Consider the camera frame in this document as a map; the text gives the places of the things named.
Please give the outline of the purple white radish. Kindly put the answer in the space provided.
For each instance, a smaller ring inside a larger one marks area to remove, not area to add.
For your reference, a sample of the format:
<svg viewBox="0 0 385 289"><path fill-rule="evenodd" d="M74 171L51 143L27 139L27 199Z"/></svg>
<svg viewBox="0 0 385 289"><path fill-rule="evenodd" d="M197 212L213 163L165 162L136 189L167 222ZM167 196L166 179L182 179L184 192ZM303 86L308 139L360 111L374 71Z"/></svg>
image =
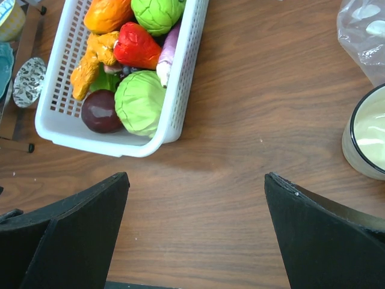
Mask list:
<svg viewBox="0 0 385 289"><path fill-rule="evenodd" d="M163 88L167 88L168 80L170 78L171 67L174 61L177 41L180 33L180 26L181 23L178 22L168 33L156 66L156 74Z"/></svg>

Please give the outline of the large green cabbage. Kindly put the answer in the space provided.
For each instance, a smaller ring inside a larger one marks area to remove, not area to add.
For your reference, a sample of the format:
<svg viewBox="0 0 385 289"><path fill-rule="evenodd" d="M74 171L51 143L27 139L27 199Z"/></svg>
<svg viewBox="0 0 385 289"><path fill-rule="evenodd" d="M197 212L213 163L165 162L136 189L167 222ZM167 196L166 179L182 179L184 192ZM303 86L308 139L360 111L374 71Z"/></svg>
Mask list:
<svg viewBox="0 0 385 289"><path fill-rule="evenodd" d="M166 89L155 71L139 70L124 78L115 92L115 111L126 130L153 138L161 116Z"/></svg>

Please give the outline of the red bell pepper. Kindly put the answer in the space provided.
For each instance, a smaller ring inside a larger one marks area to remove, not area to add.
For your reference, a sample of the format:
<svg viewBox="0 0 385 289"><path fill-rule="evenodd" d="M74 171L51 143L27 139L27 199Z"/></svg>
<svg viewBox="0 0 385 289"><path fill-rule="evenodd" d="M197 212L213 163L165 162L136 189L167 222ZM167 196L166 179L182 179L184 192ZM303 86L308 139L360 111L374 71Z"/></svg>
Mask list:
<svg viewBox="0 0 385 289"><path fill-rule="evenodd" d="M162 48L141 25L124 24L114 45L116 60L125 66L155 70Z"/></svg>

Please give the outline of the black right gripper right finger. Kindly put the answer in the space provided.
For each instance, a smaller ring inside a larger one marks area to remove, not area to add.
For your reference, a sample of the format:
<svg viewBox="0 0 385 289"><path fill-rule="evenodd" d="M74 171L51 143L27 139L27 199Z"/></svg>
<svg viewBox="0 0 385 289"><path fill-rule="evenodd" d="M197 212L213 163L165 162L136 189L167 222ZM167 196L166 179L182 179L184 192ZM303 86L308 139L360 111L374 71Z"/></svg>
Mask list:
<svg viewBox="0 0 385 289"><path fill-rule="evenodd" d="M276 173L264 190L291 288L384 288L384 219Z"/></svg>

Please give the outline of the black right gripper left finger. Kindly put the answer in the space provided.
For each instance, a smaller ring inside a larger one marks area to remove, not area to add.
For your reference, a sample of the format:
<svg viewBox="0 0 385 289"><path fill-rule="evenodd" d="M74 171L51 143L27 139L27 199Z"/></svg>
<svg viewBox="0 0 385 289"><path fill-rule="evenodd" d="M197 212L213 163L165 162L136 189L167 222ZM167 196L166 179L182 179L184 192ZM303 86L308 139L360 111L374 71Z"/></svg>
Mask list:
<svg viewBox="0 0 385 289"><path fill-rule="evenodd" d="M120 172L37 210L1 214L1 288L104 288L129 186Z"/></svg>

